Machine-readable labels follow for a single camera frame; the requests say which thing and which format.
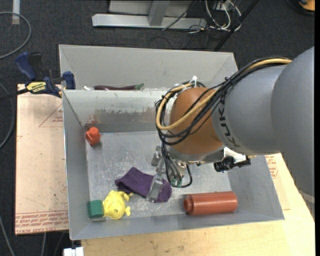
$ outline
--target yellow toy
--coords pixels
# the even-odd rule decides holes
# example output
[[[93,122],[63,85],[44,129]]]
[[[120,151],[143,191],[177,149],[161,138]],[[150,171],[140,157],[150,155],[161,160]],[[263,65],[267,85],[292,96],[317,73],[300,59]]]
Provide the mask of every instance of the yellow toy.
[[[120,219],[125,213],[130,216],[130,207],[126,208],[126,201],[129,201],[133,193],[126,194],[123,191],[111,190],[103,201],[104,217],[110,217],[113,220]]]

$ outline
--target green block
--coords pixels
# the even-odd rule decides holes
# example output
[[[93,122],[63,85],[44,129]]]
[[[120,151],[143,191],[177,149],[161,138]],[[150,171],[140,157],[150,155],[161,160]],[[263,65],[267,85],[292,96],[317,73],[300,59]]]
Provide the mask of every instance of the green block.
[[[88,213],[90,219],[101,218],[105,215],[104,205],[101,200],[93,200],[88,202]]]

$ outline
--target metal stand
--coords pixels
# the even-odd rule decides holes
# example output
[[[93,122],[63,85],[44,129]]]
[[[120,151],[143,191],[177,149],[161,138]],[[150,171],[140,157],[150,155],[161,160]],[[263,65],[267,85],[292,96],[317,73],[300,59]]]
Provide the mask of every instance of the metal stand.
[[[125,27],[164,29],[173,24],[178,17],[165,16],[170,1],[152,1],[148,15],[96,14],[92,16],[93,27]],[[205,27],[207,22],[200,18],[182,17],[168,29],[187,30],[193,25]]]

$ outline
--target blue clamp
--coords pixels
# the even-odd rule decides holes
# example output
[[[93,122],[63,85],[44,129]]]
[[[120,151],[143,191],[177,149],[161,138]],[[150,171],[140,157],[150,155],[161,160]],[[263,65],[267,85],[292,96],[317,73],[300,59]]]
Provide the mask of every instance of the blue clamp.
[[[33,64],[36,64],[38,72],[35,72],[32,65],[30,65],[30,59],[33,60]],[[57,97],[61,97],[61,90],[55,85],[55,82],[66,82],[66,88],[69,90],[76,89],[76,82],[74,75],[70,72],[64,72],[62,77],[57,79],[51,79],[48,75],[42,75],[44,72],[40,68],[41,55],[29,55],[28,52],[23,52],[15,59],[15,65],[21,73],[28,77],[28,81],[25,83],[25,88],[32,94],[49,94]]]

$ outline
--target white cable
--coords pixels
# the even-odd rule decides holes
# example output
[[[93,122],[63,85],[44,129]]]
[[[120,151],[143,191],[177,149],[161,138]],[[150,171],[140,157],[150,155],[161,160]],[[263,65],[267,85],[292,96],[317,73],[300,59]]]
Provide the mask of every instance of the white cable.
[[[194,81],[194,84],[192,87],[197,87],[197,79],[198,78],[194,75],[188,84],[191,84]]]
[[[233,5],[235,11],[237,12],[238,16],[241,16],[241,11],[239,10],[239,8],[230,0],[227,0],[226,2],[230,3],[231,5]],[[210,18],[212,19],[213,23],[217,26],[209,26],[210,29],[214,29],[214,30],[219,30],[219,31],[225,31],[225,32],[229,32],[230,29],[228,29],[231,25],[231,17],[226,9],[226,7],[224,6],[224,4],[222,4],[222,8],[224,9],[223,11],[225,12],[225,14],[227,15],[228,18],[228,24],[227,25],[223,25],[221,26],[220,24],[217,23],[217,21],[212,17],[209,7],[208,7],[208,1],[205,1],[205,9],[206,12],[208,13],[208,15],[210,16]],[[234,30],[234,31],[238,31],[241,28],[241,24]]]
[[[47,239],[47,233],[44,233],[44,235],[43,235],[43,241],[42,241],[41,256],[44,256],[44,255],[45,255],[46,239]]]
[[[206,13],[210,16],[210,18],[213,21],[213,23],[216,24],[219,28],[221,28],[221,26],[217,23],[217,21],[211,15],[211,12],[210,12],[209,6],[208,6],[208,0],[204,1],[204,5],[205,5]]]
[[[8,57],[8,56],[14,54],[15,52],[19,51],[22,47],[24,47],[28,43],[28,41],[29,41],[29,39],[31,37],[31,32],[32,32],[30,22],[24,16],[22,16],[19,13],[12,12],[12,11],[2,11],[2,12],[0,12],[0,15],[5,15],[5,14],[16,15],[16,16],[19,16],[20,18],[22,18],[27,23],[27,25],[29,27],[29,34],[28,34],[26,40],[18,48],[14,49],[13,51],[10,51],[9,53],[7,53],[5,55],[0,56],[0,60],[4,59],[5,57]]]

